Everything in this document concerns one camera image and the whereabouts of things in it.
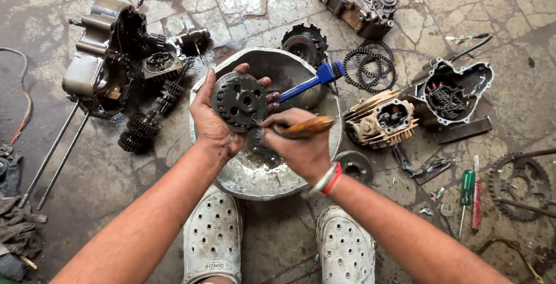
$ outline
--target hand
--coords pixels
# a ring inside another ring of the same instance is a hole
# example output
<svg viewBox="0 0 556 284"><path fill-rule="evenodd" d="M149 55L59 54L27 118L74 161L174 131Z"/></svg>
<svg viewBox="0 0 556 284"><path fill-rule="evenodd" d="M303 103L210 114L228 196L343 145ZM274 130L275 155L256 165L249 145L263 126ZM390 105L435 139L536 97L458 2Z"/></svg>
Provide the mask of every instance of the hand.
<svg viewBox="0 0 556 284"><path fill-rule="evenodd" d="M328 131L309 139L291 140L282 138L270 126L280 124L290 127L315 117L306 110L292 108L274 114L262 123L265 144L278 152L291 170L310 185L315 185L332 166L328 154Z"/></svg>
<svg viewBox="0 0 556 284"><path fill-rule="evenodd" d="M234 68L235 72L249 73L249 64L241 64ZM259 83L267 88L271 81L269 77L263 77ZM212 90L216 84L216 74L214 69L209 68L205 82L199 88L195 100L191 103L190 112L195 126L197 127L197 142L215 148L221 160L225 163L232 159L241 150L245 141L245 133L234 133L230 131L228 125L222 120L220 115L211 107ZM280 93L275 92L267 96L268 103L273 103L280 99ZM278 103L268 106L269 111L278 107Z"/></svg>

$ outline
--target forearm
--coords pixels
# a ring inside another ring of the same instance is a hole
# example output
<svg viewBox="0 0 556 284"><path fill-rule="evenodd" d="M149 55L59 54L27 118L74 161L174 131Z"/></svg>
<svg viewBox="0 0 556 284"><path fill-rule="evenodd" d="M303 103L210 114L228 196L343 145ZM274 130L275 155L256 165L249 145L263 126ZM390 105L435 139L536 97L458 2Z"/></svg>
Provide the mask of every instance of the forearm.
<svg viewBox="0 0 556 284"><path fill-rule="evenodd" d="M51 283L144 283L224 164L217 150L197 142Z"/></svg>
<svg viewBox="0 0 556 284"><path fill-rule="evenodd" d="M511 283L455 239L347 175L330 196L418 283Z"/></svg>

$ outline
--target wooden brush handle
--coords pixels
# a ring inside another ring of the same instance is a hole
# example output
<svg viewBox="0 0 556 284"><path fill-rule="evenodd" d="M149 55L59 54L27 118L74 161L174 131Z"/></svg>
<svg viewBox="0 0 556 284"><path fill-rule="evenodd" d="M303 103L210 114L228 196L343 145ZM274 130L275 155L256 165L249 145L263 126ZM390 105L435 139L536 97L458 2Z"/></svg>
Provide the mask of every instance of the wooden brush handle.
<svg viewBox="0 0 556 284"><path fill-rule="evenodd" d="M328 116L319 116L305 122L294 124L289 128L274 124L274 131L281 137L287 139L310 138L315 134L328 131L334 124L334 119Z"/></svg>

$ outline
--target metal basin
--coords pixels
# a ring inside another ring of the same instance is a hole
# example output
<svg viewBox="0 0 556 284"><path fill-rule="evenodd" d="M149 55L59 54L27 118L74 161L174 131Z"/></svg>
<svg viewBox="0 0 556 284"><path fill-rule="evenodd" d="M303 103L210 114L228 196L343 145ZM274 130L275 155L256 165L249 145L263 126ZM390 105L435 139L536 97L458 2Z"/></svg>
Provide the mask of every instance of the metal basin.
<svg viewBox="0 0 556 284"><path fill-rule="evenodd" d="M215 68L216 78L219 79L242 63L251 65L249 73L255 78L267 76L272 79L272 86L267 88L267 93L285 91L315 76L315 69L293 54L279 49L252 47L234 54L218 65ZM190 104L204 81L205 78L202 78L193 86ZM304 108L335 119L329 137L329 153L330 157L334 157L343 132L337 96L319 85L281 104L280 110L292 107ZM197 141L197 131L192 118L189 122L191 140L194 143ZM254 201L269 201L292 195L307 185L302 177L288 168L276 152L261 143L258 129L247 133L244 147L222 169L215 184L232 196Z"/></svg>

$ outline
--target green screwdriver handle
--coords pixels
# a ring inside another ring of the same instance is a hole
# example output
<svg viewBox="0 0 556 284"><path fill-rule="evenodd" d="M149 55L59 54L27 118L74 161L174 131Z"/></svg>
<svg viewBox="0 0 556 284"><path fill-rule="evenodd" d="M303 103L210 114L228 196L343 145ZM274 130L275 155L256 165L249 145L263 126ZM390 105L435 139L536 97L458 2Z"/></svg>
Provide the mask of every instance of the green screwdriver handle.
<svg viewBox="0 0 556 284"><path fill-rule="evenodd" d="M462 206L471 205L471 201L473 200L474 188L475 188L475 172L473 170L463 171L462 199L460 199L459 201L459 203L462 204Z"/></svg>

